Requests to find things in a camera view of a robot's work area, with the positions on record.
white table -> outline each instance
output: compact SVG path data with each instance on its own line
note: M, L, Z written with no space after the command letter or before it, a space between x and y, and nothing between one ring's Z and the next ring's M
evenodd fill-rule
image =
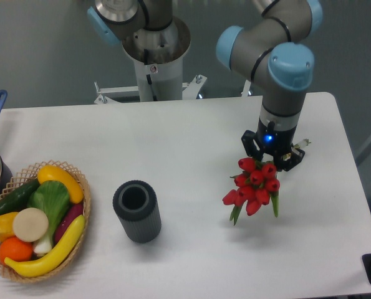
M260 97L4 110L0 154L15 173L68 161L92 188L92 218L76 261L52 280L0 277L0 298L304 298L371 292L361 256L371 216L332 95L310 93L294 141L303 162L281 173L272 206L233 227L222 197L257 128ZM158 196L160 235L135 244L112 208L131 179Z

gray floor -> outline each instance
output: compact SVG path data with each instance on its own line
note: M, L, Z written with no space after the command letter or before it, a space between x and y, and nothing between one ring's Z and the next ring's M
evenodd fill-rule
M9 92L6 108L92 105L94 81L101 88L136 85L122 49L105 45L88 23L91 2L0 0L0 89ZM261 20L251 1L173 2L192 35L184 81L202 74L208 77L206 97L239 95L243 78L225 70L214 50L227 27L249 28ZM316 56L310 91L335 95L355 154L371 134L371 0L321 4L322 27L303 42ZM359 173L371 208L371 155Z

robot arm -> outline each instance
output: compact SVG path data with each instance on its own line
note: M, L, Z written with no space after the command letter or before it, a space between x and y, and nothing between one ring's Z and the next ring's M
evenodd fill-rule
M94 24L100 17L119 40L124 40L143 28L160 31L168 27L173 19L173 4L171 0L95 0L95 10L91 8L89 17Z
M172 0L95 0L88 17L111 45L122 41L134 62L141 102L182 99L183 56L190 32Z
M264 90L257 133L242 137L248 156L273 156L278 169L290 170L304 152L292 140L307 88L312 82L314 55L295 44L322 22L318 0L254 0L264 20L255 28L226 29L216 47L218 60ZM282 157L291 153L291 158Z

orange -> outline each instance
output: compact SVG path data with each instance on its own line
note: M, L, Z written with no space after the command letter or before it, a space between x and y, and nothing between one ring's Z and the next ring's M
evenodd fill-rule
M31 259L33 246L17 237L6 239L0 245L0 262L5 265L5 258L9 257L16 262L26 262Z

bok choy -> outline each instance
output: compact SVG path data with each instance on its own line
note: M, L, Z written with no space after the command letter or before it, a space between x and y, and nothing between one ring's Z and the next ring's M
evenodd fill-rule
M49 226L46 234L33 243L37 256L47 254L53 248L54 232L69 209L69 192L58 181L46 181L32 194L27 207L42 210L48 217Z

